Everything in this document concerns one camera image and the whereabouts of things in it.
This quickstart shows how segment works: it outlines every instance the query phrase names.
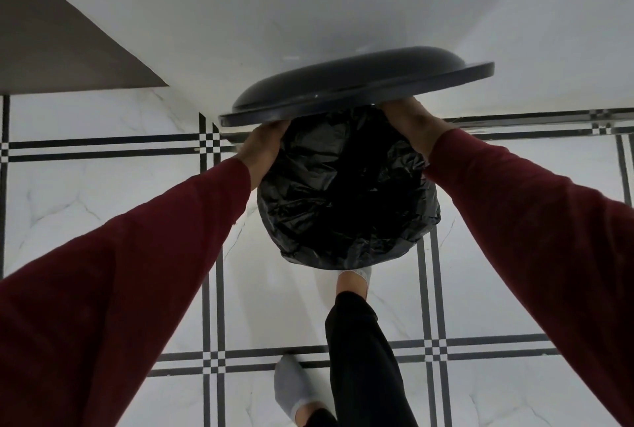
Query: floor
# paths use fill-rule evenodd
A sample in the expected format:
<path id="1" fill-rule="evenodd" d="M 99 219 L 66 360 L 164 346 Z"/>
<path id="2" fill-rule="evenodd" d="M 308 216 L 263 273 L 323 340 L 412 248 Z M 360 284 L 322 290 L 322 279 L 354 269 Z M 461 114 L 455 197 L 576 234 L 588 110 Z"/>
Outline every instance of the floor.
<path id="1" fill-rule="evenodd" d="M 233 155 L 169 88 L 5 97 L 4 276 Z M 508 126 L 482 138 L 631 202 L 634 123 Z M 451 199 L 407 255 L 375 267 L 369 303 L 421 426 L 616 426 L 480 253 Z M 290 425 L 273 367 L 298 354 L 327 403 L 323 321 L 335 275 L 285 262 L 254 198 L 120 426 Z"/>

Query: hand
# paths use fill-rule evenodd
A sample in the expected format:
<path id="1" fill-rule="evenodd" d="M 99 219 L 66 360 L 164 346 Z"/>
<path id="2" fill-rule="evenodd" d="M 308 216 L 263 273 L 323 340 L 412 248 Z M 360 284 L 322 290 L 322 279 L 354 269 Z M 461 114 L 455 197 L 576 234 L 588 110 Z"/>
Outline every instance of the hand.
<path id="1" fill-rule="evenodd" d="M 428 160 L 436 140 L 455 128 L 425 110 L 413 96 L 381 103 L 380 108 L 390 124 L 409 140 L 412 148 Z"/>
<path id="2" fill-rule="evenodd" d="M 282 120 L 258 126 L 234 156 L 249 168 L 252 191 L 258 188 L 277 158 L 281 137 L 284 136 L 289 125 L 290 120 Z"/>

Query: red sleeve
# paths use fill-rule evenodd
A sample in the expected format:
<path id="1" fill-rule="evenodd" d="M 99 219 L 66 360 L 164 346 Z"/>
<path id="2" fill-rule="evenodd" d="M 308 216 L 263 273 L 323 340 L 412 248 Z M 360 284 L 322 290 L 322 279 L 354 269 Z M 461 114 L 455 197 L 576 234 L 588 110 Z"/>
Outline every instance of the red sleeve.
<path id="1" fill-rule="evenodd" d="M 222 162 L 0 282 L 0 425 L 111 427 L 249 199 Z"/>
<path id="2" fill-rule="evenodd" d="M 634 426 L 634 210 L 481 142 L 443 134 L 427 176 L 623 426 Z"/>

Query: trash can lid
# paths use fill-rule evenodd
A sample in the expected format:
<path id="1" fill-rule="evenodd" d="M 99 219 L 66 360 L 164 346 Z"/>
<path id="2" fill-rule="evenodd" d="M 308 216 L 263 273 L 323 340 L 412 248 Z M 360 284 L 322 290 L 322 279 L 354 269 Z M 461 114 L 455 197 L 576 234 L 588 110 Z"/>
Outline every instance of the trash can lid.
<path id="1" fill-rule="evenodd" d="M 412 46 L 361 54 L 279 73 L 247 88 L 222 126 L 245 126 L 327 113 L 457 87 L 493 75 L 493 62 Z"/>

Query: black trash bag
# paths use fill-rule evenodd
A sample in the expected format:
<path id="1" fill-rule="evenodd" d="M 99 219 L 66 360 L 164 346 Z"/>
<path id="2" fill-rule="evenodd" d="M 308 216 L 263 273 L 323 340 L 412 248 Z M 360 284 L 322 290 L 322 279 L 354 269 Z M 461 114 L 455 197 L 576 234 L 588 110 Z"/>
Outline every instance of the black trash bag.
<path id="1" fill-rule="evenodd" d="M 258 208 L 289 262 L 367 267 L 404 255 L 440 221 L 424 166 L 375 107 L 297 118 L 258 188 Z"/>

